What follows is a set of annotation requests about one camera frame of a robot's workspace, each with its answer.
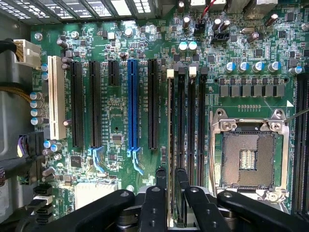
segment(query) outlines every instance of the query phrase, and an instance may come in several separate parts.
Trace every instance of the motherboard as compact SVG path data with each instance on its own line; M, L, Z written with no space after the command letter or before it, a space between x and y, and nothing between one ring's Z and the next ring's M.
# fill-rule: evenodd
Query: motherboard
M213 195L290 213L295 122L285 120L309 57L308 14L279 4L254 20L210 11L201 21L175 6L161 19L33 26L42 67L31 122L44 132L54 219L117 189L137 194L158 167L176 223L175 168Z

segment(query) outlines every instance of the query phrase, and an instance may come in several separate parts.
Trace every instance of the black pcie slot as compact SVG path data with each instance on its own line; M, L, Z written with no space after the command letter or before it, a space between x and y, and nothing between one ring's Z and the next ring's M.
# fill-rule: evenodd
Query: black pcie slot
M195 79L188 83L188 178L190 185L194 185L194 140L195 140Z
M185 68L178 71L178 116L177 116L177 167L184 168L184 101L185 101Z
M71 70L71 108L72 108L72 139L73 147L84 145L83 126L83 77L82 65L77 61L70 64Z
M97 61L89 62L89 90L90 147L101 147L101 77L100 63Z
M297 76L296 113L309 105L309 75ZM292 212L309 220L309 130L308 113L295 119L295 156Z
M158 62L148 60L148 146L158 148Z
M198 84L198 129L197 129L197 185L203 186L204 136L205 136L205 88L207 75L201 74Z

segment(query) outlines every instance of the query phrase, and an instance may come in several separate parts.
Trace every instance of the pcie slot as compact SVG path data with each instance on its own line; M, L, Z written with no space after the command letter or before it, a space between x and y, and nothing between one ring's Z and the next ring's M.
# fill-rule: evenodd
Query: pcie slot
M158 148L158 62L148 60L148 147Z
M198 136L197 136L197 185L203 186L204 136L205 136L205 88L207 75L201 74L198 84Z
M72 109L72 139L73 147L84 145L83 124L83 77L82 65L77 61L70 64L71 70L71 109Z
M184 101L185 101L185 68L178 71L178 113L177 113L177 167L184 167Z
M139 168L139 67L138 61L129 59L127 61L128 80L128 150L127 156L132 158L133 167L141 175L143 171Z
M65 120L65 93L64 70L61 69L61 58L48 56L48 94L49 94L49 124L50 138L66 138Z
M187 171L190 185L194 185L194 141L195 141L195 79L188 83L188 143Z
M89 62L89 89L90 147L101 147L101 77L100 63L96 61Z

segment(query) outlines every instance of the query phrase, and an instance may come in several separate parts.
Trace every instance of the black connector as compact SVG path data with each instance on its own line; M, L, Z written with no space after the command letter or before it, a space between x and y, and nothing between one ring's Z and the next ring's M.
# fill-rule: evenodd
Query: black connector
M71 62L70 70L73 147L82 147L84 145L84 90L81 63L77 61Z
M97 61L89 62L89 90L90 90L90 147L102 146L101 131L101 76L100 63Z
M38 185L33 189L33 192L37 195L49 196L52 195L53 187L51 185Z
M108 85L119 86L119 62L114 59L108 61Z
M148 146L158 148L158 61L148 60Z

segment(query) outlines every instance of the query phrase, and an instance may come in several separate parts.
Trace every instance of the blue pcie slot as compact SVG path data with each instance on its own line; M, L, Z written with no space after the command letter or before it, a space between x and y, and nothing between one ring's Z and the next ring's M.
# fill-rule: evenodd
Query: blue pcie slot
M138 167L139 147L139 67L138 61L129 59L127 61L128 79L128 150L127 156L132 158L136 171L143 175Z

